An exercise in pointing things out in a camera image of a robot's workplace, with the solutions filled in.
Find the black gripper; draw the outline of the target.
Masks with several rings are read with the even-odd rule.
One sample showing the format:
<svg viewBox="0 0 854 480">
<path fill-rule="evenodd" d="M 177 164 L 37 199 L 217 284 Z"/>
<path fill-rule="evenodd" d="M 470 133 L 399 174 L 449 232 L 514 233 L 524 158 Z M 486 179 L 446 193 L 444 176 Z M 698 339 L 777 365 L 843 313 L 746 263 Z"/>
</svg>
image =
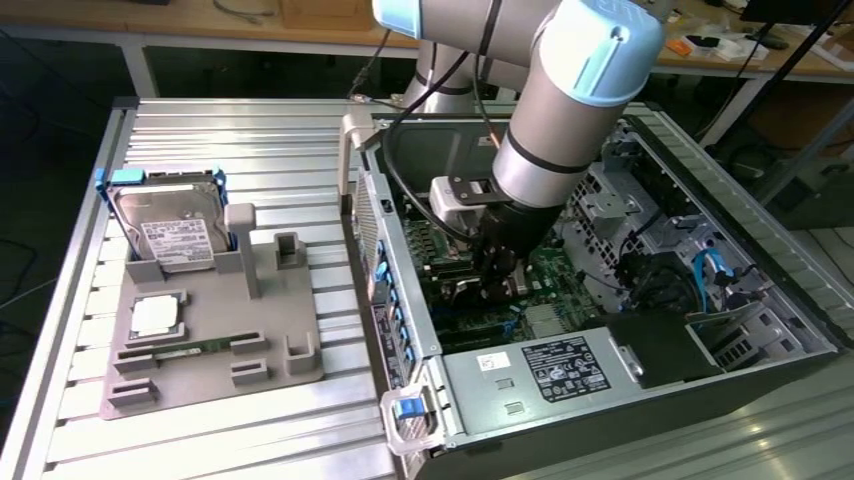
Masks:
<svg viewBox="0 0 854 480">
<path fill-rule="evenodd" d="M 532 252 L 554 226 L 562 206 L 534 208 L 520 202 L 486 207 L 480 236 L 473 244 L 473 267 L 481 277 L 481 293 L 488 304 L 508 302 L 518 294 Z"/>
</svg>

